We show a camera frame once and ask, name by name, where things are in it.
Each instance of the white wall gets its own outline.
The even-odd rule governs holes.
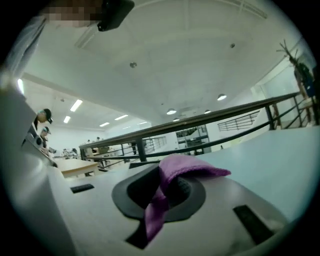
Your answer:
[[[63,149],[76,149],[80,153],[79,145],[88,140],[96,141],[97,137],[105,139],[103,131],[84,130],[84,129],[69,129],[48,125],[51,134],[48,134],[48,147],[55,150],[62,151]]]

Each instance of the black slot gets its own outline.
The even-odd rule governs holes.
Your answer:
[[[253,213],[247,205],[233,208],[233,211],[244,225],[256,245],[273,236],[273,232]]]
[[[80,186],[73,186],[71,187],[71,191],[76,194],[82,191],[86,191],[86,190],[91,190],[94,189],[95,187],[91,184],[85,184],[85,185],[80,185]]]

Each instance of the white ceiling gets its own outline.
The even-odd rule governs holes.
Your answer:
[[[127,116],[123,119],[115,120],[116,118],[123,116],[124,113],[86,100],[82,102],[75,112],[72,112],[70,111],[70,108],[78,99],[77,97],[25,79],[23,80],[23,87],[26,102],[33,111],[38,112],[41,109],[51,110],[53,118],[52,124],[54,126],[104,131],[136,120],[133,116]],[[64,123],[66,116],[71,117],[68,123]],[[106,122],[109,122],[110,124],[104,127],[99,126]]]
[[[283,38],[289,47],[297,41],[291,24],[265,2],[135,0],[108,32],[49,24],[26,72],[155,124],[219,110],[281,60]],[[228,97],[217,101],[221,93]],[[169,108],[177,114],[167,116]]]

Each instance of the desk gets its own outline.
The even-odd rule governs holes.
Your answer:
[[[61,159],[58,160],[56,164],[65,178],[89,172],[94,172],[94,175],[99,173],[97,162],[83,161],[79,159]]]

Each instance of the microfiber towel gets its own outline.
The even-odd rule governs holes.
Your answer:
[[[227,176],[231,172],[226,169],[216,168],[211,164],[194,156],[173,154],[164,158],[159,164],[160,186],[144,212],[146,237],[150,242],[161,230],[165,222],[169,202],[165,196],[170,182],[181,174],[201,171],[212,176]]]

